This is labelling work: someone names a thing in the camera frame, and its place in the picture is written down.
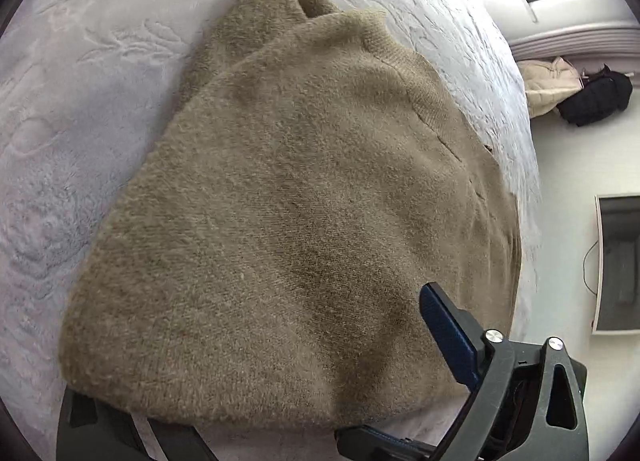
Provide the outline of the brown knit sweater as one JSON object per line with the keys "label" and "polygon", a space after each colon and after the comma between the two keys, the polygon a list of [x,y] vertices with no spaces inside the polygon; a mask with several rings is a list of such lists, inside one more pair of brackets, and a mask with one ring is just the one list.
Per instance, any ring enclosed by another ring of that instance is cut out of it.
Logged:
{"label": "brown knit sweater", "polygon": [[496,159],[381,14],[237,0],[105,218],[58,358],[166,421],[385,420],[457,392],[422,285],[509,330],[520,268]]}

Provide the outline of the white-framed grey storage box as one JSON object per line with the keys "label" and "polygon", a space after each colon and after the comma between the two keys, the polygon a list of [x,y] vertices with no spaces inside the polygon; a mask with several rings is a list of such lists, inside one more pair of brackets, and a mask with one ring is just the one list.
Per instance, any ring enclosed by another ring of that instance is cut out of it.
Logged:
{"label": "white-framed grey storage box", "polygon": [[639,333],[639,195],[596,198],[598,288],[593,334]]}

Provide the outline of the black bag on floor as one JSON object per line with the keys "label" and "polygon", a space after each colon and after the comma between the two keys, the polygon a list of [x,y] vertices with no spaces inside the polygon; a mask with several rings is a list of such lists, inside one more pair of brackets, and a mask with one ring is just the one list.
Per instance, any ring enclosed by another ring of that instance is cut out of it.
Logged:
{"label": "black bag on floor", "polygon": [[630,77],[604,66],[588,74],[584,87],[564,99],[556,109],[567,123],[590,125],[626,110],[633,90]]}

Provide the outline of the cream jacket on floor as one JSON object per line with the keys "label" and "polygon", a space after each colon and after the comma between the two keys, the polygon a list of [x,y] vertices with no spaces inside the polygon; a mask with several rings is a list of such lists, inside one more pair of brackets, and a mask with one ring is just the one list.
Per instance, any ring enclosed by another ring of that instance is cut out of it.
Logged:
{"label": "cream jacket on floor", "polygon": [[531,119],[552,111],[584,88],[579,71],[562,57],[553,60],[521,60],[516,63],[524,81]]}

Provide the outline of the lavender embossed fleece blanket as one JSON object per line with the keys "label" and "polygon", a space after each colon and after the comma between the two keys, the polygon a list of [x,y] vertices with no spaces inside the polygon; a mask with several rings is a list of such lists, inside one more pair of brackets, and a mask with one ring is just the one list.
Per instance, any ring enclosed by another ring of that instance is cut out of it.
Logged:
{"label": "lavender embossed fleece blanket", "polygon": [[[24,0],[1,39],[1,397],[37,455],[55,451],[56,343],[101,218],[169,117],[186,58],[233,0]],[[539,173],[524,85],[479,0],[332,0],[385,10],[494,153],[518,198],[513,337],[537,290]]]}

